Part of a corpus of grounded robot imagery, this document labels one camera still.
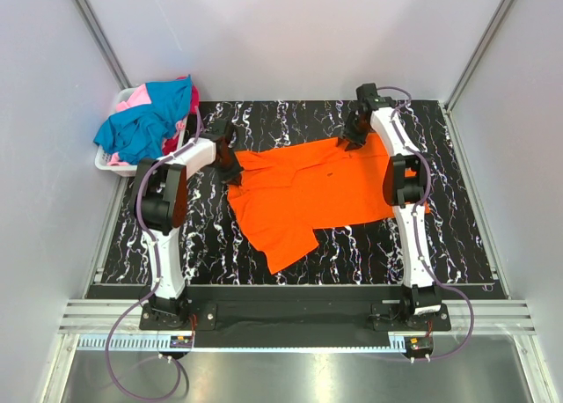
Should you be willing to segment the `orange t shirt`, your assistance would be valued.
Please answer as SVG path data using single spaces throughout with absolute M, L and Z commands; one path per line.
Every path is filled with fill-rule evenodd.
M 317 230 L 394 216 L 383 193 L 390 158 L 375 133 L 359 150 L 329 138 L 237 157 L 244 170 L 228 202 L 271 274 L 317 249 Z

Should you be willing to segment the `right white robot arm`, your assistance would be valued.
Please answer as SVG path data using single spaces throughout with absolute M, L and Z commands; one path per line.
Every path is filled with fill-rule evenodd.
M 430 169 L 399 120 L 401 106 L 382 96 L 381 91 L 406 93 L 395 86 L 378 87 L 374 83 L 357 87 L 355 110 L 348 116 L 338 144 L 347 151 L 359 150 L 367 145 L 368 135 L 375 133 L 389 156 L 383 195 L 398 225 L 403 280 L 401 298 L 390 307 L 389 314 L 373 314 L 371 318 L 388 326 L 426 332 L 440 318 L 442 307 L 441 290 L 430 267 L 425 225 Z

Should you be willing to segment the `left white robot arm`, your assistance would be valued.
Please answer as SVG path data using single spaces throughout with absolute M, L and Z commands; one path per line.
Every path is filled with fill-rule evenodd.
M 129 211 L 142 231 L 150 259 L 150 291 L 140 299 L 144 319 L 172 329 L 195 326 L 179 254 L 179 229 L 187 215 L 187 181 L 210 166 L 223 184 L 239 186 L 243 167 L 232 145 L 237 139 L 231 121 L 216 122 L 208 133 L 197 123 L 194 136 L 178 150 L 138 163 Z

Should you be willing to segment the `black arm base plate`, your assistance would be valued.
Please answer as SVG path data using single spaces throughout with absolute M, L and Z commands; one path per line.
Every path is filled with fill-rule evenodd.
M 201 331 L 226 326 L 358 326 L 378 332 L 449 332 L 448 308 L 408 319 L 394 301 L 193 301 L 178 317 L 149 308 L 142 309 L 142 330 L 179 330 L 194 327 Z

